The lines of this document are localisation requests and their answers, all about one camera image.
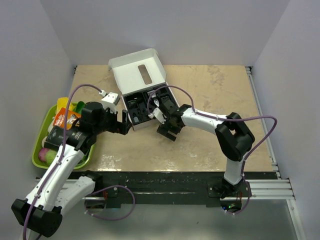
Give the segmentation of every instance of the table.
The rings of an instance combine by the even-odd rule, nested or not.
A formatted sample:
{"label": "table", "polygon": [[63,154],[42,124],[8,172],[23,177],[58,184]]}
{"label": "table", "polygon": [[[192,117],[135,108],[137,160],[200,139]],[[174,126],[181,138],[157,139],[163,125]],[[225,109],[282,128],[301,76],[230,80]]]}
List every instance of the table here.
{"label": "table", "polygon": [[[258,110],[244,66],[234,65],[165,65],[166,81],[191,94],[195,107],[215,113],[239,113],[242,118],[257,116]],[[78,65],[71,90],[79,84],[93,84],[106,92],[119,91],[113,72],[107,65]],[[178,103],[189,104],[189,98],[172,89]],[[99,101],[97,90],[80,88],[73,101]],[[118,104],[121,121],[122,101]],[[247,122],[257,143],[263,136],[259,120]],[[157,133],[158,124],[123,136],[105,132],[98,136],[92,159],[80,171],[192,171],[223,172],[226,157],[217,138],[193,127],[184,127],[175,142]],[[248,159],[247,172],[271,172],[267,144],[263,143]]]}

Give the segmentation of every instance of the gray wall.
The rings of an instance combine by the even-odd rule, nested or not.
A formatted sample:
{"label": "gray wall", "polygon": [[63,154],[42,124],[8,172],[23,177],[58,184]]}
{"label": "gray wall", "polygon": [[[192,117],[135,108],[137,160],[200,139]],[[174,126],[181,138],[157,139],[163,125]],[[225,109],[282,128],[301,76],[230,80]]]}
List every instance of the gray wall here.
{"label": "gray wall", "polygon": [[282,177],[290,177],[309,240],[320,235],[320,1],[291,0],[253,67]]}
{"label": "gray wall", "polygon": [[252,66],[289,0],[41,0],[75,64],[146,48],[164,64]]}
{"label": "gray wall", "polygon": [[71,77],[72,65],[40,1],[0,1],[0,239],[20,235],[11,204],[32,189],[37,132]]}

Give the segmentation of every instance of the gray floor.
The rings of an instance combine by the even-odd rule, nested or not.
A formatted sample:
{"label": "gray floor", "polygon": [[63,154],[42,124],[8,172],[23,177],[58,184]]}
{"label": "gray floor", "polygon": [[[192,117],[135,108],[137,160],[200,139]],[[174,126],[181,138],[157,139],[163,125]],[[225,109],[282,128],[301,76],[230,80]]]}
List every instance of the gray floor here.
{"label": "gray floor", "polygon": [[[125,213],[131,205],[104,214]],[[237,216],[200,205],[137,205],[121,221],[84,214],[80,202],[63,219],[51,240],[296,240],[285,200],[252,200]]]}

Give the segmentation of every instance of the orange bag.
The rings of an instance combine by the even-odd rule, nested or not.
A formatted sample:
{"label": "orange bag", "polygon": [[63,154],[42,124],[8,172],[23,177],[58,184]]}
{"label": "orange bag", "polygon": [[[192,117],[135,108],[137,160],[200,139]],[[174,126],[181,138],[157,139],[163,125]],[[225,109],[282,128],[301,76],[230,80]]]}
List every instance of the orange bag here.
{"label": "orange bag", "polygon": [[[53,126],[59,126],[63,128],[65,124],[65,114],[66,114],[66,108],[63,107],[58,112],[58,114],[55,115]],[[68,110],[68,119],[66,122],[66,129],[69,130],[72,124],[74,123],[74,121],[80,117],[81,117],[81,114]]]}

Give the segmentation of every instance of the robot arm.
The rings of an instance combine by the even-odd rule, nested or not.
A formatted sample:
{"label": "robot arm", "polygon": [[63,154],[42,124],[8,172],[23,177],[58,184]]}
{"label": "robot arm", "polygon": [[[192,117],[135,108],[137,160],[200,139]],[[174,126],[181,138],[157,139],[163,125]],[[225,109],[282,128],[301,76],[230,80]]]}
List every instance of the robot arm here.
{"label": "robot arm", "polygon": [[204,111],[196,111],[207,116],[196,114],[190,105],[184,104],[178,107],[170,100],[167,100],[160,104],[149,117],[156,118],[161,122],[157,132],[172,141],[176,140],[176,135],[183,127],[195,127],[216,135],[221,150],[227,158],[222,186],[218,189],[221,192],[221,198],[224,198],[239,186],[242,180],[244,155],[251,149],[255,137],[242,121],[216,120],[241,119],[237,113],[216,115]]}
{"label": "robot arm", "polygon": [[[27,227],[45,237],[50,237],[60,226],[63,215],[83,197],[94,191],[101,178],[98,174],[88,171],[71,187],[60,192],[75,166],[97,141],[98,134],[106,131],[123,135],[128,133],[132,126],[128,121],[128,113],[122,111],[122,122],[117,121],[116,105],[119,99],[118,94],[111,92],[101,100],[101,103],[88,102],[84,106],[81,117],[66,133],[62,161],[58,162],[63,149],[60,145],[54,161],[37,186],[25,199],[16,199],[12,204],[11,209],[21,225],[24,225],[27,211],[37,197]],[[55,126],[47,139],[54,139],[62,144],[62,133],[63,129]],[[47,176],[50,177],[38,195],[38,188]]]}

